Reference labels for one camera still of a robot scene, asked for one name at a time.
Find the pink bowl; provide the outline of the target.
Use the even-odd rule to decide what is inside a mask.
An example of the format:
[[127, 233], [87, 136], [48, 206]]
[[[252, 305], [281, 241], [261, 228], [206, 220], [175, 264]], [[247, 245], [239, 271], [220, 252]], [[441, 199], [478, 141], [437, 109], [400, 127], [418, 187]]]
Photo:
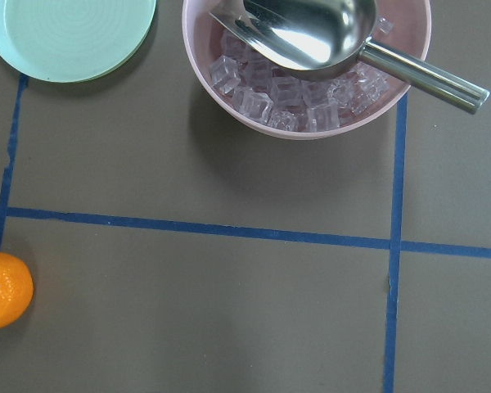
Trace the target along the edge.
[[185, 1], [187, 56], [211, 98], [243, 125], [277, 138], [313, 140], [378, 119], [409, 85], [359, 63], [319, 82], [296, 78], [239, 43], [209, 11], [215, 1]]

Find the orange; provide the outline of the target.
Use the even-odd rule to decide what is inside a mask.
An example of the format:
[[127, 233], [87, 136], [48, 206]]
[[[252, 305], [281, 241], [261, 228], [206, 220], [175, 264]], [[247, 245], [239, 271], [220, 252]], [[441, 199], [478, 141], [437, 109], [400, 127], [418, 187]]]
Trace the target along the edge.
[[0, 328], [14, 323], [29, 307], [34, 281], [26, 263], [0, 252]]

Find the green plate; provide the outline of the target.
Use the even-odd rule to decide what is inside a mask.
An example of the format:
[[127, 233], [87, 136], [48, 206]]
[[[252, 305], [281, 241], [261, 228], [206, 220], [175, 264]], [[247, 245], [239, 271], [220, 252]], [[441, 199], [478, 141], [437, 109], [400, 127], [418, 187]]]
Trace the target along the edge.
[[96, 79], [142, 45], [154, 1], [0, 1], [0, 57], [50, 83]]

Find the silver metal scoop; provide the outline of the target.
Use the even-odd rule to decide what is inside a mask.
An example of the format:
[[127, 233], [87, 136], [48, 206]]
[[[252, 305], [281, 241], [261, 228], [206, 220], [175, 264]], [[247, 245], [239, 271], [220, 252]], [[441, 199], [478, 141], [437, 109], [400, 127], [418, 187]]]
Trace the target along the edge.
[[362, 62], [470, 114], [490, 95], [375, 40], [374, 1], [220, 1], [209, 13], [256, 52], [302, 79], [329, 79]]

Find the clear ice cubes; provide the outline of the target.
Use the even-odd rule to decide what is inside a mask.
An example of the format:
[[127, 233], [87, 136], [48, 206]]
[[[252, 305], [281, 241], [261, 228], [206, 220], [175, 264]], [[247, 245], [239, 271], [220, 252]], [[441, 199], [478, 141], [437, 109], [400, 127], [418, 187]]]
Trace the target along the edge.
[[358, 63], [327, 81], [298, 79], [228, 30], [221, 56], [209, 67], [212, 87], [248, 119], [287, 132], [316, 133], [345, 126], [377, 104], [389, 76]]

